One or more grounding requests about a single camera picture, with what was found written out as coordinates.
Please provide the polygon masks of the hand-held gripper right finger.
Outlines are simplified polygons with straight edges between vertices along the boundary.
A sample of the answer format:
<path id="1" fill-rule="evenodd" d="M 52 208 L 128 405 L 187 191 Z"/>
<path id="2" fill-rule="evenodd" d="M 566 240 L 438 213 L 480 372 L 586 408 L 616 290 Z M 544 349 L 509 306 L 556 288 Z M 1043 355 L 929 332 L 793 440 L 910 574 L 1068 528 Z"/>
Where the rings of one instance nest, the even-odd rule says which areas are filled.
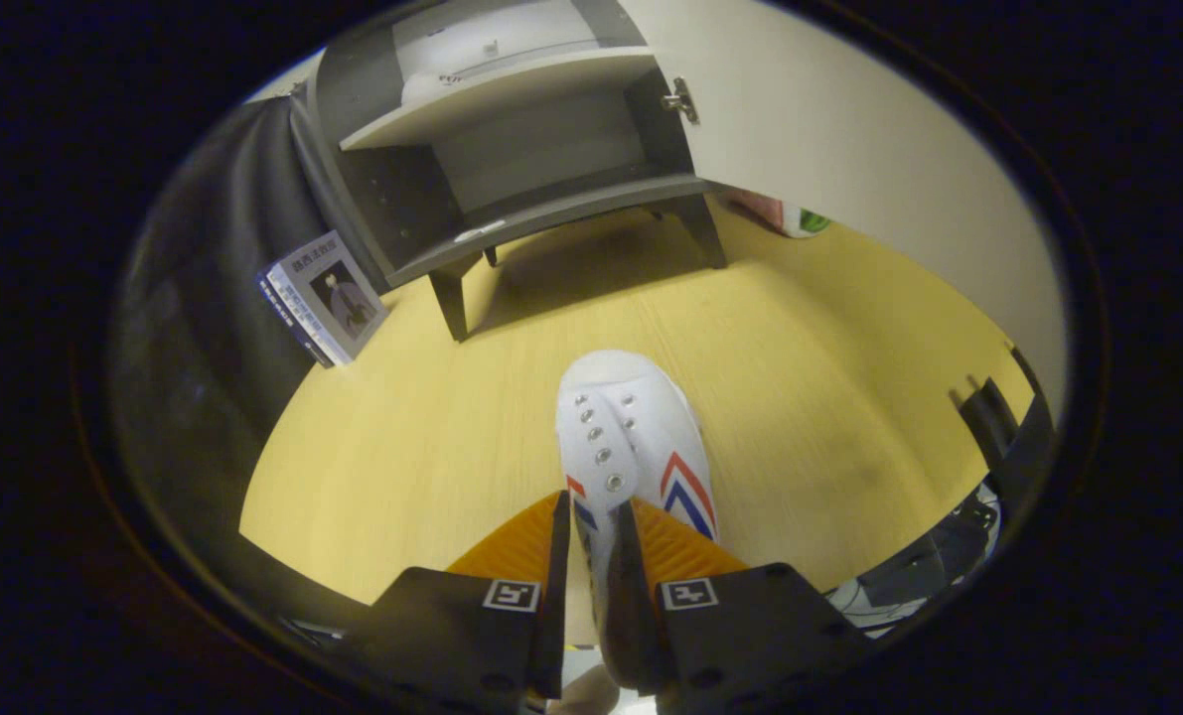
<path id="1" fill-rule="evenodd" d="M 614 674 L 660 714 L 804 714 L 872 652 L 791 565 L 749 566 L 644 500 L 614 528 Z"/>

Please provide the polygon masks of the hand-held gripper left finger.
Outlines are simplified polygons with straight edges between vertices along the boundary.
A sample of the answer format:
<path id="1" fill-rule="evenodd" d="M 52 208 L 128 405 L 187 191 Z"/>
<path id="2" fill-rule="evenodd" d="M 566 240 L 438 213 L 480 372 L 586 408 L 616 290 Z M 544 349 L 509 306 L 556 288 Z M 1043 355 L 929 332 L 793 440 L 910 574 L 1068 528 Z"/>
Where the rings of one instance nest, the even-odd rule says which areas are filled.
<path id="1" fill-rule="evenodd" d="M 523 508 L 445 571 L 408 567 L 336 655 L 401 714 L 534 714 L 562 695 L 571 497 Z"/>

